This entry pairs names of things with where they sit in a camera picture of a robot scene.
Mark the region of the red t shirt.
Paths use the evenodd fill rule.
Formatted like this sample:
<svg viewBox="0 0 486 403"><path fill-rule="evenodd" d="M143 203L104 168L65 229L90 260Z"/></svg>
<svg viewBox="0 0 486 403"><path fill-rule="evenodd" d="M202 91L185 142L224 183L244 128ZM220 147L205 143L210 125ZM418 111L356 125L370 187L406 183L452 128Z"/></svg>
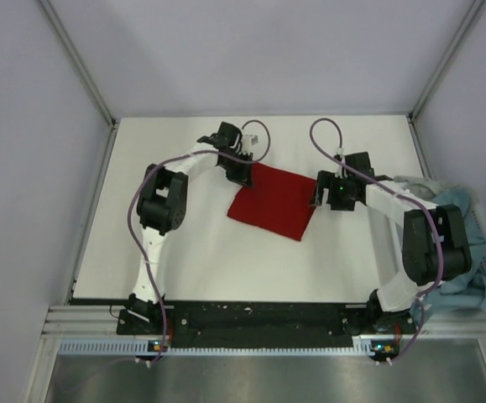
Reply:
<svg viewBox="0 0 486 403"><path fill-rule="evenodd" d="M252 179L234 197L227 217L300 242L315 211L316 181L263 164L252 166Z"/></svg>

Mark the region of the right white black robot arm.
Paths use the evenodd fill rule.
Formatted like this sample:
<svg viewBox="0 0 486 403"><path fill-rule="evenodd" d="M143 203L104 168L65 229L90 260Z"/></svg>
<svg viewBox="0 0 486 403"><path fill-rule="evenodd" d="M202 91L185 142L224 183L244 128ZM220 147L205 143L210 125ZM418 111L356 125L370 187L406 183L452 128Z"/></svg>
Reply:
<svg viewBox="0 0 486 403"><path fill-rule="evenodd" d="M468 236L459 207L438 206L387 175L375 175L366 152L342 158L335 173L319 171L310 201L339 212L351 212L359 203L384 217L399 242L400 256L381 268L380 286L366 304L368 326L385 332L421 293L471 269Z"/></svg>

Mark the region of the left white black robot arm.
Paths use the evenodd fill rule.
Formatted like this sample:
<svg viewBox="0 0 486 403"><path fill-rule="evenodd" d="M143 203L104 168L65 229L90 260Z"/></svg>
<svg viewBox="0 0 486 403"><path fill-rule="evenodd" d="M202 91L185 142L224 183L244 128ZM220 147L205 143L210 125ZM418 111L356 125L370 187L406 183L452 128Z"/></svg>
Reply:
<svg viewBox="0 0 486 403"><path fill-rule="evenodd" d="M126 308L145 332L157 332L165 322L163 286L155 276L166 235L178 229L186 217L189 184L221 167L228 181L250 187L253 148L258 142L256 134L222 122L215 133L200 137L186 154L147 167L127 213L140 264Z"/></svg>

